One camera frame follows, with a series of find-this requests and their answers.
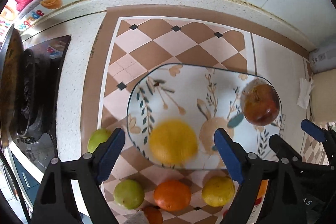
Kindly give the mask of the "red apple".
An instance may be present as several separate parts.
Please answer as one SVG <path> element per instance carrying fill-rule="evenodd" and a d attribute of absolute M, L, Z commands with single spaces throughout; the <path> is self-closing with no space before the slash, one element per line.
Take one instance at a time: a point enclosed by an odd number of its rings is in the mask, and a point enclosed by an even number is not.
<path fill-rule="evenodd" d="M 243 89 L 240 107 L 249 123 L 255 126 L 266 126 L 278 117 L 280 99 L 270 83 L 256 78 Z"/>

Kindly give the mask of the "yellow lemon on plate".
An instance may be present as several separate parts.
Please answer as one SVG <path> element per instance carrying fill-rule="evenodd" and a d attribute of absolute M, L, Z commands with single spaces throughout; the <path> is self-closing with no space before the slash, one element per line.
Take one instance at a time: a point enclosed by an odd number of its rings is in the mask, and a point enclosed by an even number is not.
<path fill-rule="evenodd" d="M 180 119 L 158 124 L 150 134 L 149 148 L 153 157 L 163 164 L 184 164 L 198 153 L 196 133 Z"/>

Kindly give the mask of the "grey spray can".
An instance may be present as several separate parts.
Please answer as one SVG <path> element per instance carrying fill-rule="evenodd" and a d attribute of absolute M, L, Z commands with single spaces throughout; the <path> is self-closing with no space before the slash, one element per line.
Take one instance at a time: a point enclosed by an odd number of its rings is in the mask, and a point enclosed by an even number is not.
<path fill-rule="evenodd" d="M 336 46 L 332 42 L 309 53 L 309 64 L 314 74 L 329 71 L 336 67 Z"/>

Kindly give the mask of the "green apple near stove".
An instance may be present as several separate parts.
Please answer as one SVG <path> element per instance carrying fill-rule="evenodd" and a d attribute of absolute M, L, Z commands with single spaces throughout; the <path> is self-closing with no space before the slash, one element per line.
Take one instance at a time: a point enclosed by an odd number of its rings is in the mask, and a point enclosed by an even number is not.
<path fill-rule="evenodd" d="M 94 131 L 88 140 L 87 151 L 93 153 L 101 143 L 104 143 L 109 139 L 110 135 L 111 132 L 105 128 L 100 128 Z"/>

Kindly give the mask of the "dark orange front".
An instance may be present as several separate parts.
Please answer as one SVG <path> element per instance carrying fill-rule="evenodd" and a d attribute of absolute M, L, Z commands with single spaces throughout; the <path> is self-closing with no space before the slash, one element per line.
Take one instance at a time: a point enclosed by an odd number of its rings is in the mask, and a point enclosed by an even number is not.
<path fill-rule="evenodd" d="M 153 206 L 146 206 L 142 209 L 149 224 L 163 224 L 162 213 Z"/>

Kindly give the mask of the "black wok pan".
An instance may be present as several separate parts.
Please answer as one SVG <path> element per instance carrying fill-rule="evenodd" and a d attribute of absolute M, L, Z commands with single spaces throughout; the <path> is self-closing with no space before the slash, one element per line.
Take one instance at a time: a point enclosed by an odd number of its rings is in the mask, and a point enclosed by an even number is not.
<path fill-rule="evenodd" d="M 1 46 L 1 148 L 9 146 L 18 130 L 23 88 L 23 44 L 10 26 Z"/>

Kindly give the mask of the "green apple front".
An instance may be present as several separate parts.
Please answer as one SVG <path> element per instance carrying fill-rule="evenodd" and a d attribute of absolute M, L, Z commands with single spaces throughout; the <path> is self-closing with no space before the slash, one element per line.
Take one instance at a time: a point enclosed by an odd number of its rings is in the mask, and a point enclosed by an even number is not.
<path fill-rule="evenodd" d="M 145 192 L 139 182 L 127 179 L 116 185 L 113 197 L 120 206 L 131 210 L 141 206 Z"/>

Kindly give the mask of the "white folded tissue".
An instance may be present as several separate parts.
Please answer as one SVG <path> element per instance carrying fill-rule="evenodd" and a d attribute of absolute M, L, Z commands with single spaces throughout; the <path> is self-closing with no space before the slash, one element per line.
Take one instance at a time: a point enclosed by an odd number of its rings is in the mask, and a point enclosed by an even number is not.
<path fill-rule="evenodd" d="M 299 96 L 297 99 L 297 105 L 302 109 L 307 109 L 309 101 L 310 101 L 310 94 L 313 89 L 313 79 L 310 78 L 309 80 L 300 78 L 299 79 Z"/>

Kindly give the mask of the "black gas stove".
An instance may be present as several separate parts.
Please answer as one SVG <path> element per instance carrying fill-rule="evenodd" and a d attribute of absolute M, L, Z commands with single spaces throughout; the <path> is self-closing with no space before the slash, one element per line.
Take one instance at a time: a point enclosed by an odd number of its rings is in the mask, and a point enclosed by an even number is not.
<path fill-rule="evenodd" d="M 58 155 L 56 109 L 60 75 L 70 41 L 71 36 L 64 35 L 23 52 L 18 125 L 12 139 L 41 172 Z"/>

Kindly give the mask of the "large orange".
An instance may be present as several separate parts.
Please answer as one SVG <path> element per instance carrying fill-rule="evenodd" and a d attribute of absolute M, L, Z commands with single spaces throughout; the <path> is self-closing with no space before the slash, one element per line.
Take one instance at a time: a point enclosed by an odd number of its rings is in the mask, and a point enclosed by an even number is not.
<path fill-rule="evenodd" d="M 267 186 L 268 186 L 268 180 L 262 180 L 260 184 L 259 192 L 257 194 L 257 199 L 263 198 L 265 196 Z"/>

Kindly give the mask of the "yellow lemon on mat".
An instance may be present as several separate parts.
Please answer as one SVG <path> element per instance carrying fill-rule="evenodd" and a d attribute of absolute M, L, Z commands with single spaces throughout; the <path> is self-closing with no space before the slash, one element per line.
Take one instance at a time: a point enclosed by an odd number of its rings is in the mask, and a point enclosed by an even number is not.
<path fill-rule="evenodd" d="M 213 176 L 202 189 L 203 201 L 212 207 L 225 206 L 235 195 L 235 184 L 228 176 Z"/>

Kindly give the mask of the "checkered brown table mat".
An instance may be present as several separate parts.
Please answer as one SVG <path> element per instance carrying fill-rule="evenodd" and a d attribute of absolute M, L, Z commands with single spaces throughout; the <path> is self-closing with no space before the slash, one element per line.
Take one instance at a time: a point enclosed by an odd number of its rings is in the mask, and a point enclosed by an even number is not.
<path fill-rule="evenodd" d="M 163 211 L 164 223 L 219 223 L 226 206 L 212 207 L 202 188 L 212 176 L 225 176 L 214 146 L 217 127 L 235 121 L 228 134 L 248 152 L 275 160 L 270 136 L 289 142 L 305 162 L 326 164 L 322 144 L 300 129 L 310 109 L 297 105 L 300 79 L 310 79 L 311 45 L 291 32 L 222 12 L 172 5 L 126 5 L 105 10 L 85 74 L 81 106 L 81 150 L 97 128 L 122 128 L 126 142 L 103 191 L 120 223 L 133 214 L 116 203 L 113 191 L 123 180 L 138 181 L 144 206 L 166 180 L 190 187 L 190 203 Z M 242 90 L 254 79 L 269 81 L 280 97 L 280 113 L 258 127 L 240 116 Z M 149 135 L 166 119 L 190 121 L 200 152 L 182 165 L 151 158 Z"/>

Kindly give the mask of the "green apple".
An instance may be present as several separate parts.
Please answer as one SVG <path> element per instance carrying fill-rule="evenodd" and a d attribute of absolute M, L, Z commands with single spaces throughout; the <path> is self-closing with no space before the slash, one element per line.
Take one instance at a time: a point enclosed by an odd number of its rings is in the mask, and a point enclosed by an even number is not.
<path fill-rule="evenodd" d="M 110 135 L 111 132 L 105 128 L 100 128 L 94 131 L 88 140 L 87 151 L 93 153 L 101 143 L 104 143 L 109 139 Z"/>
<path fill-rule="evenodd" d="M 145 192 L 139 182 L 127 179 L 116 185 L 113 197 L 120 206 L 131 210 L 141 206 Z"/>

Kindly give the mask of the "cream utensil holder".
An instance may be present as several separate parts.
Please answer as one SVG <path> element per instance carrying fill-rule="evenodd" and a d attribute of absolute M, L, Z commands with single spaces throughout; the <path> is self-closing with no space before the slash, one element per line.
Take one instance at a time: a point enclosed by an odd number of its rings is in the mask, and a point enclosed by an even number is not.
<path fill-rule="evenodd" d="M 313 89 L 310 95 L 310 106 L 313 120 L 316 123 L 335 122 L 335 79 L 335 69 L 317 73 L 312 78 Z"/>

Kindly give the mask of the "orange middle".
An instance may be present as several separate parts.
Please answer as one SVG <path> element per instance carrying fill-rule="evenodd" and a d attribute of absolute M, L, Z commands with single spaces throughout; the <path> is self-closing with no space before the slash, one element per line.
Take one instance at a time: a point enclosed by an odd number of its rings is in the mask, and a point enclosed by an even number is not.
<path fill-rule="evenodd" d="M 155 188 L 153 198 L 161 209 L 179 211 L 189 206 L 191 189 L 178 180 L 167 180 Z"/>

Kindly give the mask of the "floral glass fruit plate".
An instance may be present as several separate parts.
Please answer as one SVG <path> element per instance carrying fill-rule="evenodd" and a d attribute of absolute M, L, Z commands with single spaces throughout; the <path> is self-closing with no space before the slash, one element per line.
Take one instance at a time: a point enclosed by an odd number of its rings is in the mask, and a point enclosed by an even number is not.
<path fill-rule="evenodd" d="M 223 169 L 224 162 L 214 144 L 217 128 L 263 160 L 274 160 L 269 138 L 280 135 L 284 114 L 266 126 L 249 123 L 240 107 L 246 85 L 256 78 L 248 73 L 198 65 L 161 65 L 133 88 L 127 106 L 127 134 L 139 152 L 153 164 L 172 169 Z M 198 139 L 198 153 L 184 164 L 167 165 L 156 160 L 149 148 L 153 129 L 168 119 L 180 119 L 191 126 Z"/>

